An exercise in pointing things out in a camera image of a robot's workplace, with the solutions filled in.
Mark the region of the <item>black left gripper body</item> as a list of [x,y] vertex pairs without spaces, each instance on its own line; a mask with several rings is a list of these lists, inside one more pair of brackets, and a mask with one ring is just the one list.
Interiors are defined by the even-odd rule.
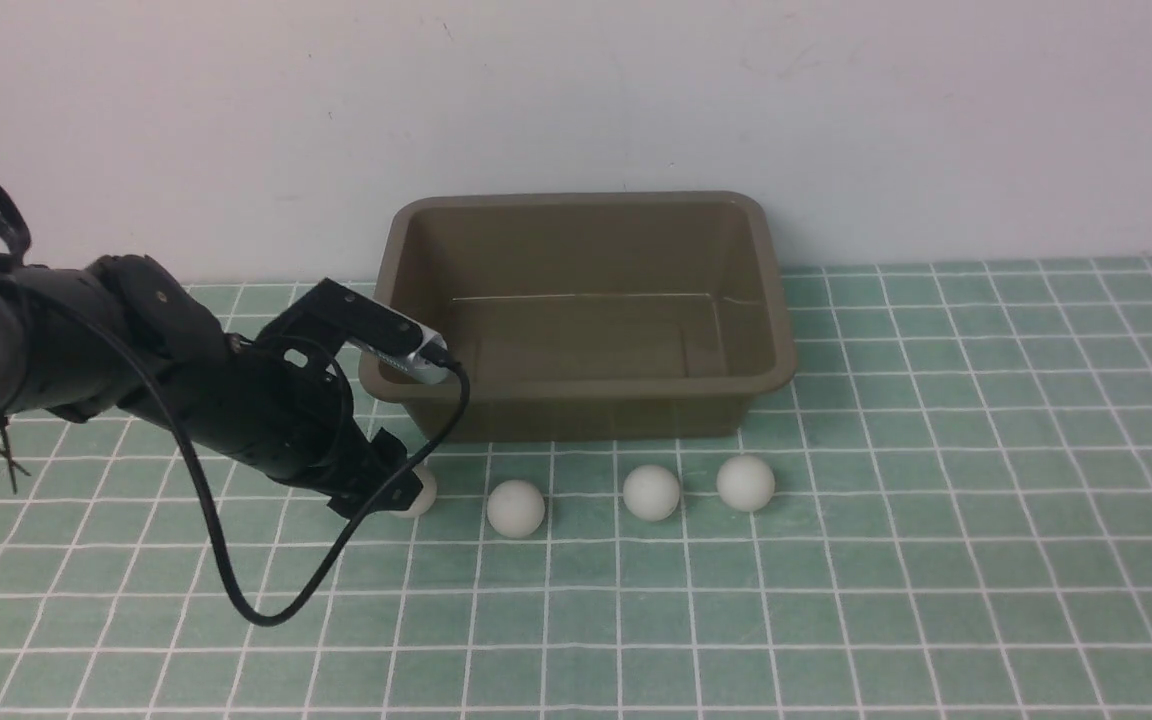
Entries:
[[174,365],[157,377],[192,442],[275,483],[366,498],[381,457],[353,419],[349,382],[329,372],[339,341],[238,342],[221,365]]

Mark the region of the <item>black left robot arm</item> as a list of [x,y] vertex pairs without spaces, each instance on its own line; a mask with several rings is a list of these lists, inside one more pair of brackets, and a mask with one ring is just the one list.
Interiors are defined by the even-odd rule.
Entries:
[[410,454],[353,420],[329,372],[344,344],[411,361],[429,329],[320,281],[256,338],[215,314],[145,256],[86,270],[22,266],[0,253],[0,418],[44,410],[83,423],[109,409],[166,429],[351,516]]

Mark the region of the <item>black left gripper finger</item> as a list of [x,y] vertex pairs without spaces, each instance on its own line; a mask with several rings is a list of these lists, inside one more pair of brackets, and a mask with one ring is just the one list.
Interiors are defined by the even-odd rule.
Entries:
[[408,460],[408,450],[402,439],[393,435],[388,429],[376,430],[369,441],[370,456],[376,473],[394,473]]
[[424,469],[415,468],[401,480],[378,487],[369,495],[329,498],[328,507],[344,520],[366,518],[376,511],[388,511],[396,518],[419,518],[424,515]]

